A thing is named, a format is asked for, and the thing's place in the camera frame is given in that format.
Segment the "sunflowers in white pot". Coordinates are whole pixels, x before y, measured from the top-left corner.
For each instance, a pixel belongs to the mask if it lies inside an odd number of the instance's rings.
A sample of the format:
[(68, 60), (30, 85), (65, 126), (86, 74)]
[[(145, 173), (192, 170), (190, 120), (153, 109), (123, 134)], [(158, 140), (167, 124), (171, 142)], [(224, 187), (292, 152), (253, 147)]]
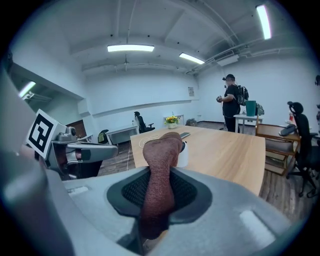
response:
[(179, 122), (180, 122), (180, 118), (172, 115), (165, 118), (164, 125), (167, 126), (169, 129), (174, 129), (177, 127)]

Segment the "wooden shelf rack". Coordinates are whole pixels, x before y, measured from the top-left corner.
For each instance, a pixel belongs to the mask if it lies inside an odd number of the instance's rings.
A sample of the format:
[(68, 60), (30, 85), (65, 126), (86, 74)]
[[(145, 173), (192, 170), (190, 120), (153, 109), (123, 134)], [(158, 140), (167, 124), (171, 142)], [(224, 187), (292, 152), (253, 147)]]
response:
[(265, 170), (277, 175), (285, 175), (295, 160), (300, 146), (300, 137), (296, 130), (282, 136), (283, 126), (263, 124), (256, 118), (255, 135), (265, 139)]

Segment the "long ceiling light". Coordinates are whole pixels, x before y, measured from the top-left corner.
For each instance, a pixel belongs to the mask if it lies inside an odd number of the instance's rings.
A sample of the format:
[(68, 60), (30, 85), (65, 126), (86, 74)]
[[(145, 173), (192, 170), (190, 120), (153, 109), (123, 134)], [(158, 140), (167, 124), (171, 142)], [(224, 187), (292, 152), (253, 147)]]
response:
[(183, 58), (183, 59), (185, 59), (185, 60), (188, 60), (188, 61), (197, 63), (198, 65), (202, 65), (202, 64), (205, 63), (203, 60), (201, 60), (201, 59), (199, 59), (199, 58), (196, 58), (196, 57), (194, 57), (194, 56), (188, 55), (188, 54), (183, 53), (183, 52), (179, 55), (179, 57), (180, 57), (180, 58)]
[(272, 38), (272, 33), (271, 33), (267, 9), (266, 9), (265, 5), (259, 5), (256, 7), (256, 11), (257, 11), (259, 19), (260, 19), (263, 37), (265, 40), (269, 40)]
[(154, 50), (153, 45), (142, 45), (142, 44), (116, 44), (108, 45), (108, 52), (129, 52), (129, 51), (139, 51), (139, 52), (152, 52)]
[(36, 83), (34, 81), (29, 81), (20, 91), (19, 97), (23, 98), (34, 86)]

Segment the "green and black chair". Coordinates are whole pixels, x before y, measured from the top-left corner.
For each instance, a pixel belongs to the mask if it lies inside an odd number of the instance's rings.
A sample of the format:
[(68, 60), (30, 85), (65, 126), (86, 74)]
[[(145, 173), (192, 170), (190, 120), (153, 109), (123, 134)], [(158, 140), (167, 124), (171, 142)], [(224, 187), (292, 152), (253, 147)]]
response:
[(104, 129), (98, 134), (97, 141), (99, 144), (109, 144), (109, 141), (107, 138), (108, 131), (109, 131), (108, 129)]

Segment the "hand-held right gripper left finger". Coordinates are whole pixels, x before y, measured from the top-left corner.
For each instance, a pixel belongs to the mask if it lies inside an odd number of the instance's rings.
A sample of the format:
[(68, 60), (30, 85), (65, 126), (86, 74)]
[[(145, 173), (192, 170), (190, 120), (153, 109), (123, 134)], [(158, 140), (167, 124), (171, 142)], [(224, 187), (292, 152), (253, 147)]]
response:
[(142, 256), (139, 222), (148, 167), (65, 181), (72, 207), (66, 215), (75, 256)]

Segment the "teal waste bin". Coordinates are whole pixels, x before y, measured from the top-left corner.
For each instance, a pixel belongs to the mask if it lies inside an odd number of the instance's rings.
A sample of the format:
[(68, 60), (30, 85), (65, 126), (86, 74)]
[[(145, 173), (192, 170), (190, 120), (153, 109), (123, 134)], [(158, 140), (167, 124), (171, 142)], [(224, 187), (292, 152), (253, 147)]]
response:
[(248, 117), (256, 116), (257, 103), (255, 100), (247, 100), (245, 102), (246, 115)]

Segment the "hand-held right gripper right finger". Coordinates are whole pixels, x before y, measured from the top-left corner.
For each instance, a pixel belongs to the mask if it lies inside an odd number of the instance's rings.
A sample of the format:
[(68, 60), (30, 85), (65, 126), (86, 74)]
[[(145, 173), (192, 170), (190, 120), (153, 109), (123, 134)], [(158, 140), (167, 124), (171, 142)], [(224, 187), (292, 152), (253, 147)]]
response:
[(291, 222), (245, 187), (191, 170), (185, 175), (212, 193), (197, 220), (174, 224), (147, 256), (251, 256), (275, 242)]

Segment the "brown wooden door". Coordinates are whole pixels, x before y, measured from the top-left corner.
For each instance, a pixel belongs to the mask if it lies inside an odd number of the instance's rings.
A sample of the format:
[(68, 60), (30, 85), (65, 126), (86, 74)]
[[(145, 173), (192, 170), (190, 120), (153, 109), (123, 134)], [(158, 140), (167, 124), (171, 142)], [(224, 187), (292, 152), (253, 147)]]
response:
[(69, 123), (66, 126), (75, 128), (76, 136), (77, 136), (78, 139), (81, 139), (81, 138), (84, 138), (84, 137), (87, 136), (86, 129), (85, 129), (85, 126), (84, 126), (84, 122), (83, 122), (82, 119), (78, 120), (78, 121), (75, 121), (75, 122), (72, 122), (72, 123)]

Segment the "white camera with dark dome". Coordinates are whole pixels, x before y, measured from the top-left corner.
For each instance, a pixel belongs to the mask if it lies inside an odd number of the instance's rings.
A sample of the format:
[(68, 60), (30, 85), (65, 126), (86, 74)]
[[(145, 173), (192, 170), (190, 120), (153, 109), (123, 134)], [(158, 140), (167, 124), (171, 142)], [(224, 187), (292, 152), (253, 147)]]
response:
[(178, 155), (177, 167), (185, 168), (189, 163), (189, 148), (186, 141), (182, 142), (182, 148)]

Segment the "person's left hand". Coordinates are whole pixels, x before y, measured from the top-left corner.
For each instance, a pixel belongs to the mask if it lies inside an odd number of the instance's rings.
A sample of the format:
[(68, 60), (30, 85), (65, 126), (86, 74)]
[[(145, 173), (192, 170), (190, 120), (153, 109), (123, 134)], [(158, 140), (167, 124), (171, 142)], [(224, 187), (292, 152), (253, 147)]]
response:
[(77, 164), (82, 160), (81, 149), (68, 148), (62, 145), (57, 147), (55, 151), (55, 157), (59, 165), (59, 169), (64, 173), (70, 170), (70, 166)]

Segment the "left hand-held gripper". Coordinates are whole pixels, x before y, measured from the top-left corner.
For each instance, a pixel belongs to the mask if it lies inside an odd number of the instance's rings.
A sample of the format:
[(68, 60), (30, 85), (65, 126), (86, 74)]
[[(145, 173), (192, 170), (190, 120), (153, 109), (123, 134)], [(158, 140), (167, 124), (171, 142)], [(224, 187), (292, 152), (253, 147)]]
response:
[(67, 161), (104, 161), (118, 155), (118, 147), (115, 145), (58, 141), (58, 134), (65, 132), (66, 127), (39, 109), (26, 137), (27, 145), (39, 155), (41, 163), (47, 169), (57, 172), (62, 180), (75, 180), (77, 175), (70, 172), (71, 167), (67, 173), (60, 170), (55, 155), (57, 147), (66, 147)]

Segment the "white ceiling air conditioner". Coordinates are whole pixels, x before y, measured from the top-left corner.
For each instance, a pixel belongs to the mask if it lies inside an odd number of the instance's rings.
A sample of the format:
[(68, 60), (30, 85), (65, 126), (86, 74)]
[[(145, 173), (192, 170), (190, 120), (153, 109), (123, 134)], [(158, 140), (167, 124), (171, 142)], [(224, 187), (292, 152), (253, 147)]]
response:
[(239, 55), (236, 54), (233, 50), (228, 50), (226, 52), (223, 52), (217, 55), (213, 59), (219, 66), (224, 67), (224, 66), (238, 62)]

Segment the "brown cloth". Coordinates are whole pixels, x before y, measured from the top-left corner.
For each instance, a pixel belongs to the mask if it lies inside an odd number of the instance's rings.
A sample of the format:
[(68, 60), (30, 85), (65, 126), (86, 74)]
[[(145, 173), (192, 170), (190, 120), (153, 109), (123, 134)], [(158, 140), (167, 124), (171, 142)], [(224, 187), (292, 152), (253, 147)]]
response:
[(142, 150), (150, 177), (140, 212), (140, 233), (154, 240), (168, 228), (168, 216), (175, 208), (170, 183), (170, 169), (178, 163), (183, 141), (177, 132), (168, 132), (159, 139), (147, 142)]

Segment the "small white table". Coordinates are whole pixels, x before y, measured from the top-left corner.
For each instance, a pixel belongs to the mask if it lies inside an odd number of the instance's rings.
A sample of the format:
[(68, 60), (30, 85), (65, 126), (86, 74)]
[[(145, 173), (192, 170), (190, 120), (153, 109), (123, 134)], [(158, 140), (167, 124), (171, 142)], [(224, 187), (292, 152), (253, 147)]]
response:
[(257, 123), (263, 123), (264, 116), (263, 115), (255, 115), (255, 116), (247, 116), (246, 114), (237, 114), (234, 115), (235, 118), (235, 132), (238, 133), (239, 121), (242, 121), (241, 133), (243, 134), (245, 131), (245, 125), (247, 122), (256, 121)]

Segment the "dark slipper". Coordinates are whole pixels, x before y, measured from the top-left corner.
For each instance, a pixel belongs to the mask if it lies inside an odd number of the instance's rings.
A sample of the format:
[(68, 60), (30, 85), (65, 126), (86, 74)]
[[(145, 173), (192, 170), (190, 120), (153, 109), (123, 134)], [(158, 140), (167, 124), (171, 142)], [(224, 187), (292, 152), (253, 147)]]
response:
[(293, 135), (293, 134), (296, 134), (296, 133), (297, 133), (296, 125), (289, 124), (279, 132), (279, 135), (281, 137), (287, 137), (289, 135)]

